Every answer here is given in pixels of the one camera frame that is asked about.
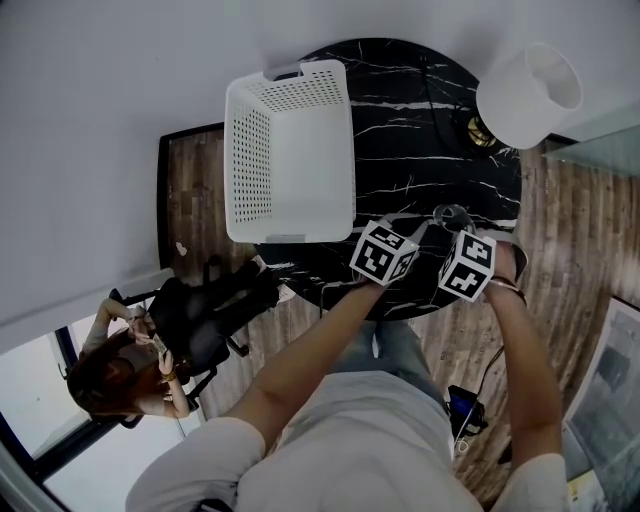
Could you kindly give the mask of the black office chair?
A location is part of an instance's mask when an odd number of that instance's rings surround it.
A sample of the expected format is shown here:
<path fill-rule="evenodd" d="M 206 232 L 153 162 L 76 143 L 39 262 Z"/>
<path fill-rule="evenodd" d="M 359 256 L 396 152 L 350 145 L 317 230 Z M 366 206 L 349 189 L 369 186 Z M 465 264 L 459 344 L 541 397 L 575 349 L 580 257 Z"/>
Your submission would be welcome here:
<path fill-rule="evenodd" d="M 219 263 L 217 256 L 205 263 L 200 286 L 171 278 L 156 295 L 145 329 L 166 346 L 159 363 L 172 365 L 172 379 L 152 369 L 153 390 L 136 393 L 137 416 L 189 416 L 197 409 L 195 399 L 217 374 L 217 366 L 231 352 L 249 355 L 250 348 L 236 344 L 233 336 L 279 302 L 279 282 L 258 262 L 250 260 L 236 272 L 211 281 L 209 271 Z"/>

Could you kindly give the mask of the person's left forearm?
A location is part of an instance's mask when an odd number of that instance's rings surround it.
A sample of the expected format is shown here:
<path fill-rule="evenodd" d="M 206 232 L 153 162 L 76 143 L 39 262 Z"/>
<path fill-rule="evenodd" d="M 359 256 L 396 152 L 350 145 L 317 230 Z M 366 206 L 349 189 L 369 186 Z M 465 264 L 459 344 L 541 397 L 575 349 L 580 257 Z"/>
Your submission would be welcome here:
<path fill-rule="evenodd" d="M 359 332 L 385 292 L 367 283 L 349 291 L 311 328 L 266 362 L 227 415 L 253 426 L 270 449 Z"/>

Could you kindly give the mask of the framed grey picture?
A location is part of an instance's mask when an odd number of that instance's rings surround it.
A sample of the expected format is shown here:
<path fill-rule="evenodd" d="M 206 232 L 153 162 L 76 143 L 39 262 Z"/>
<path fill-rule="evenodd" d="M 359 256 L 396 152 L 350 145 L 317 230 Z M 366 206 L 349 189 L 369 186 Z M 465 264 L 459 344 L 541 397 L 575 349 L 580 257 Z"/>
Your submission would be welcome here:
<path fill-rule="evenodd" d="M 624 478 L 640 465 L 640 308 L 610 299 L 565 422 L 596 472 Z"/>

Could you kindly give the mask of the white perforated plastic basket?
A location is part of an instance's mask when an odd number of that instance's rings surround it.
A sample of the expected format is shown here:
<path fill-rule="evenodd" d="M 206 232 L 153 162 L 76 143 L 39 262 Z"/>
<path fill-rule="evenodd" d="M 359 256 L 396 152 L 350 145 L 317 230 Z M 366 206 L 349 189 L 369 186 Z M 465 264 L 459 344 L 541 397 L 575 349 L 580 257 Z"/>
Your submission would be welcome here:
<path fill-rule="evenodd" d="M 355 220 L 346 68 L 295 63 L 226 90 L 226 231 L 238 243 L 342 241 Z"/>

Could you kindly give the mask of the frosted glass partition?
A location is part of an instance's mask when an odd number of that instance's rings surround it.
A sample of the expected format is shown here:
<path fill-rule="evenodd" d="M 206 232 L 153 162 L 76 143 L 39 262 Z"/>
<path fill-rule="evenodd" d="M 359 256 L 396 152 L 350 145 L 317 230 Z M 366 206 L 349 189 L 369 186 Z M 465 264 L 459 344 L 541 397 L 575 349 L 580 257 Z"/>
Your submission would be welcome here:
<path fill-rule="evenodd" d="M 544 157 L 640 178 L 640 100 L 576 126 L 573 134 L 575 143 L 549 149 Z"/>

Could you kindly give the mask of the person's white shirt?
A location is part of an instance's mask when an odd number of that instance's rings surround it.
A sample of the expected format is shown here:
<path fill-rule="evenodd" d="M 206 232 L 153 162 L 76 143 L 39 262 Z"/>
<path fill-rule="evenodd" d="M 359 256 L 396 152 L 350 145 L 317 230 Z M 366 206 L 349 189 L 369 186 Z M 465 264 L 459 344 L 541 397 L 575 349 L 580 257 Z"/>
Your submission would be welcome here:
<path fill-rule="evenodd" d="M 219 417 L 154 461 L 126 512 L 483 512 L 451 469 L 443 408 L 381 371 L 327 376 L 273 451 Z"/>

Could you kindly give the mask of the person's right hand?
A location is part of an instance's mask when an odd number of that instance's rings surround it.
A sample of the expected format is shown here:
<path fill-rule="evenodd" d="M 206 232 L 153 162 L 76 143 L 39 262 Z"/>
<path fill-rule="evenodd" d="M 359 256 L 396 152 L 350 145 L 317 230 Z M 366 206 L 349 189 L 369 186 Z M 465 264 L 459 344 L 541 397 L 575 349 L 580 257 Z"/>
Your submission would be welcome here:
<path fill-rule="evenodd" d="M 513 245 L 498 242 L 495 248 L 494 277 L 506 279 L 511 283 L 517 281 L 517 261 Z"/>

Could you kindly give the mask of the black framed window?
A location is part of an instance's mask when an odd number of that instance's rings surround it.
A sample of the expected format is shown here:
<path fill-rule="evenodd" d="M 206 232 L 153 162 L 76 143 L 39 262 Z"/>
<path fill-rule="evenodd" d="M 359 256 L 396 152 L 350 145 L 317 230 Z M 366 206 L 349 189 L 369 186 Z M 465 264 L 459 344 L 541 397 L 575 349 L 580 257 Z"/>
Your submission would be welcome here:
<path fill-rule="evenodd" d="M 124 512 L 142 471 L 204 417 L 93 419 L 68 393 L 60 349 L 48 334 L 0 354 L 0 452 L 56 510 Z"/>

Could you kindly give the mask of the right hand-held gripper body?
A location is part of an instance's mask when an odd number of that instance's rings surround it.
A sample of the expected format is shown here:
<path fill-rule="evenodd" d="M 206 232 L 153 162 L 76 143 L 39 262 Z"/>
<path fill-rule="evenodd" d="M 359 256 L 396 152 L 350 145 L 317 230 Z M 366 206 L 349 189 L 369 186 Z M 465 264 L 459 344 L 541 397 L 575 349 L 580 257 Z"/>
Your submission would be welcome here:
<path fill-rule="evenodd" d="M 438 273 L 438 287 L 474 302 L 495 275 L 495 249 L 498 242 L 514 250 L 516 278 L 528 265 L 528 256 L 519 239 L 501 230 L 481 229 L 477 233 L 460 231 L 453 235 L 452 247 Z"/>

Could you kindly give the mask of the person's right forearm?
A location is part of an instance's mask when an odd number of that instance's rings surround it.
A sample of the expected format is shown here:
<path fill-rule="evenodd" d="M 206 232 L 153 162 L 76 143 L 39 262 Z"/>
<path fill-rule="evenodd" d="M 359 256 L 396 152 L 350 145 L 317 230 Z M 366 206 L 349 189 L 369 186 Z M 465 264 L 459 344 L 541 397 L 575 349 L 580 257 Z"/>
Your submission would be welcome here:
<path fill-rule="evenodd" d="M 512 467 L 562 452 L 562 397 L 548 348 L 532 316 L 515 291 L 498 284 L 485 295 L 503 340 Z"/>

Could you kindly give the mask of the black device with blue screen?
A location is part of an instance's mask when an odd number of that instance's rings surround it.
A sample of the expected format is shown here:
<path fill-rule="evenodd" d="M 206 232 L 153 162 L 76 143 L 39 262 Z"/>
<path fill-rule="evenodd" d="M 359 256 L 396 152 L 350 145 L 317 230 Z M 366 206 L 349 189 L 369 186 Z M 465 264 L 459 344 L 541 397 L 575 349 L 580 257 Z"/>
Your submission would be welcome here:
<path fill-rule="evenodd" d="M 488 423 L 485 421 L 485 407 L 478 395 L 456 385 L 448 387 L 447 409 L 456 438 L 473 437 L 481 433 Z"/>

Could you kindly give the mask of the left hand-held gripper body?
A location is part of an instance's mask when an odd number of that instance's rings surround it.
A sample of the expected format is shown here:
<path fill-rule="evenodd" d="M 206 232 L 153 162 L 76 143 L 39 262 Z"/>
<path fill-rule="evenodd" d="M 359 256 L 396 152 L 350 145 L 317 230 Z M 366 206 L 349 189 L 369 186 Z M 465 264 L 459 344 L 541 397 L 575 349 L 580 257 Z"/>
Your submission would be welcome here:
<path fill-rule="evenodd" d="M 350 261 L 350 268 L 381 285 L 404 278 L 418 254 L 418 245 L 387 225 L 369 221 Z"/>

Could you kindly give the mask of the person's blue jeans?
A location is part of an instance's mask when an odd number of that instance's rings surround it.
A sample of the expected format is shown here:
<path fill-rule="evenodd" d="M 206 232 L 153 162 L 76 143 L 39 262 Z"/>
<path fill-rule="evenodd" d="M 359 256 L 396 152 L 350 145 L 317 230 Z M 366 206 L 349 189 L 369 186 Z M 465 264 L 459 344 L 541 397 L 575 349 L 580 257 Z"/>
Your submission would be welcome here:
<path fill-rule="evenodd" d="M 437 388 L 422 352 L 420 339 L 404 321 L 365 321 L 329 373 L 365 371 L 382 371 L 400 378 L 446 408 L 443 394 Z"/>

